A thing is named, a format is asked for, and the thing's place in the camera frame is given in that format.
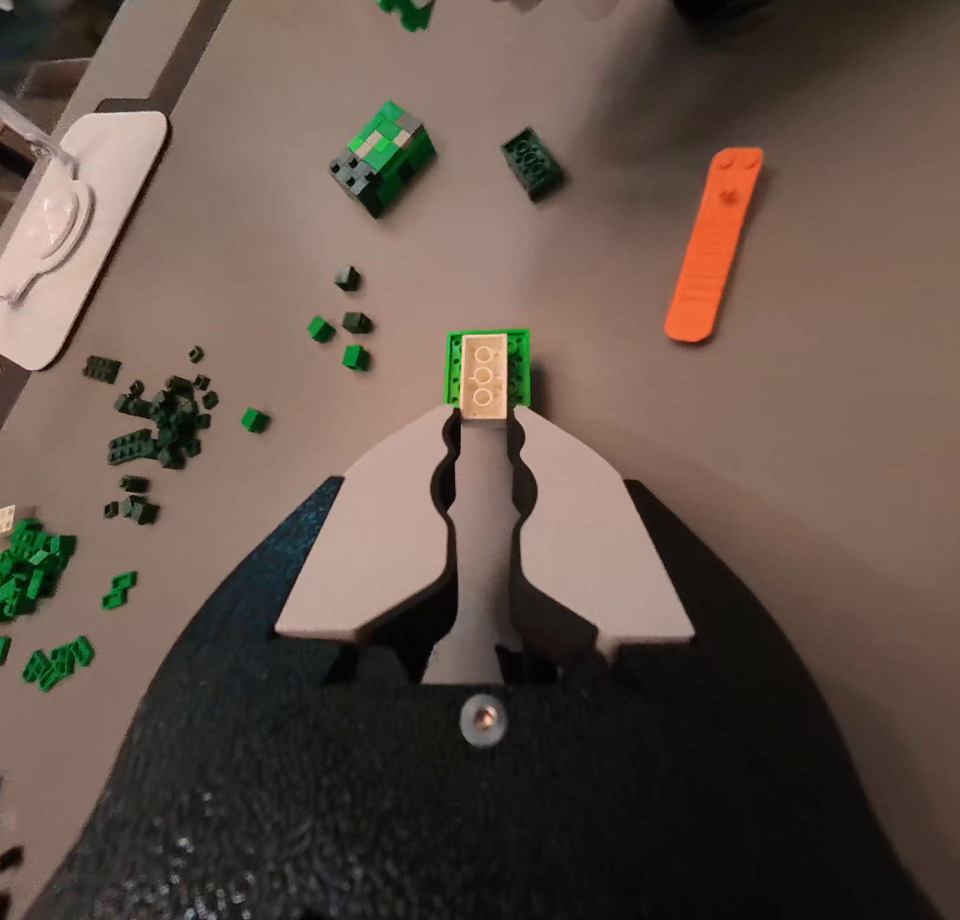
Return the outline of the pile of bright green pieces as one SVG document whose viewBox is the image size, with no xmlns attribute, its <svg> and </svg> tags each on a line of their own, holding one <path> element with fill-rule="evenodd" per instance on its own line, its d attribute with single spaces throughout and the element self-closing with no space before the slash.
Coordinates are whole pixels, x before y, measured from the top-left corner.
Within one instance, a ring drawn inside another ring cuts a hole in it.
<svg viewBox="0 0 960 920">
<path fill-rule="evenodd" d="M 9 531 L 1 552 L 1 664 L 13 648 L 7 628 L 36 614 L 60 589 L 64 574 L 78 547 L 78 538 L 55 533 L 41 521 L 23 518 Z M 79 668 L 86 669 L 96 658 L 92 640 L 78 635 L 49 649 L 30 651 L 23 664 L 21 680 L 43 694 L 51 692 Z"/>
</svg>

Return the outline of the bright green lego plate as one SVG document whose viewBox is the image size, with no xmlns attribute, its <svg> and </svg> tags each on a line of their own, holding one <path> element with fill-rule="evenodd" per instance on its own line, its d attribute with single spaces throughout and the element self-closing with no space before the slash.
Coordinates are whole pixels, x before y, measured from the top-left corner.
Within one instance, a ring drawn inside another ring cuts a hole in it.
<svg viewBox="0 0 960 920">
<path fill-rule="evenodd" d="M 510 334 L 509 410 L 531 405 L 531 345 L 528 328 L 490 328 L 452 330 L 446 334 L 443 401 L 459 409 L 459 373 L 461 338 L 465 334 L 507 331 Z"/>
</svg>

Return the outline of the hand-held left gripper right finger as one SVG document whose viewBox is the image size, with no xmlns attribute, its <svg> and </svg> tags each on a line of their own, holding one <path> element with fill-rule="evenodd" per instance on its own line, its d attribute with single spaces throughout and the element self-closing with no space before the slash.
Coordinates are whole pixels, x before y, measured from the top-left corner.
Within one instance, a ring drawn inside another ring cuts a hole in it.
<svg viewBox="0 0 960 920">
<path fill-rule="evenodd" d="M 695 629 L 620 473 L 528 407 L 510 423 L 510 618 L 530 647 L 685 644 Z"/>
</svg>

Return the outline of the pile of dark green pieces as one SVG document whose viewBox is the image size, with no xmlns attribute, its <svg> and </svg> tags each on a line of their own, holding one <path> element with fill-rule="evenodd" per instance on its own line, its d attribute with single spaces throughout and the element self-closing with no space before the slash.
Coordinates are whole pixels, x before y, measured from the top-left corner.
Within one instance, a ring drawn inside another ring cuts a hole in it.
<svg viewBox="0 0 960 920">
<path fill-rule="evenodd" d="M 218 404 L 211 378 L 204 373 L 172 374 L 151 396 L 141 379 L 134 380 L 114 399 L 112 408 L 138 424 L 107 441 L 106 465 L 118 469 L 143 461 L 168 471 L 186 469 L 203 451 L 202 435 L 210 428 L 211 411 Z M 153 525 L 161 506 L 150 499 L 151 483 L 145 475 L 122 473 L 118 489 L 123 496 L 102 507 L 103 518 Z"/>
</svg>

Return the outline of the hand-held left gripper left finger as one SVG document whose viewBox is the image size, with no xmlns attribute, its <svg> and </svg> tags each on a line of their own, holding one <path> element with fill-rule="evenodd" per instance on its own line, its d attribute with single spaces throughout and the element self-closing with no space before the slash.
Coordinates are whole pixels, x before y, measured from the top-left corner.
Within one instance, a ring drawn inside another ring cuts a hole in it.
<svg viewBox="0 0 960 920">
<path fill-rule="evenodd" d="M 361 644 L 455 573 L 439 471 L 456 459 L 437 406 L 348 468 L 274 624 L 284 638 Z"/>
</svg>

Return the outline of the dark green lego brick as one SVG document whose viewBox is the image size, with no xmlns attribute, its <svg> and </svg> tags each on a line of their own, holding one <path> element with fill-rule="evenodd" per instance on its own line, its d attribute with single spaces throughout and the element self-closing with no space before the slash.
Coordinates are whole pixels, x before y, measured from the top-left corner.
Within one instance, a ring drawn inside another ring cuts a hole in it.
<svg viewBox="0 0 960 920">
<path fill-rule="evenodd" d="M 500 150 L 511 173 L 534 204 L 555 193 L 566 182 L 565 171 L 557 158 L 530 126 L 502 143 Z"/>
</svg>

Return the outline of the orange brick separator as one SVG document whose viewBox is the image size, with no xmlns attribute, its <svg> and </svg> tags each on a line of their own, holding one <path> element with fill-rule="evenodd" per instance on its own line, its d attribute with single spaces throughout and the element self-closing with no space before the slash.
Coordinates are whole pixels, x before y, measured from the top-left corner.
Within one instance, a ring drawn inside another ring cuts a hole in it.
<svg viewBox="0 0 960 920">
<path fill-rule="evenodd" d="M 676 343 L 695 345 L 714 334 L 763 161 L 761 148 L 729 147 L 710 163 L 664 322 Z"/>
</svg>

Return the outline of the green lego block model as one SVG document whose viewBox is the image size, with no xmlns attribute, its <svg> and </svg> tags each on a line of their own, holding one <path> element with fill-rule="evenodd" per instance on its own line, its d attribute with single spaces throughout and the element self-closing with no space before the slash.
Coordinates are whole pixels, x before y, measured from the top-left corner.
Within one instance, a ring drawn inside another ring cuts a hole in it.
<svg viewBox="0 0 960 920">
<path fill-rule="evenodd" d="M 388 99 L 330 160 L 328 171 L 346 196 L 378 219 L 436 157 L 424 123 Z"/>
</svg>

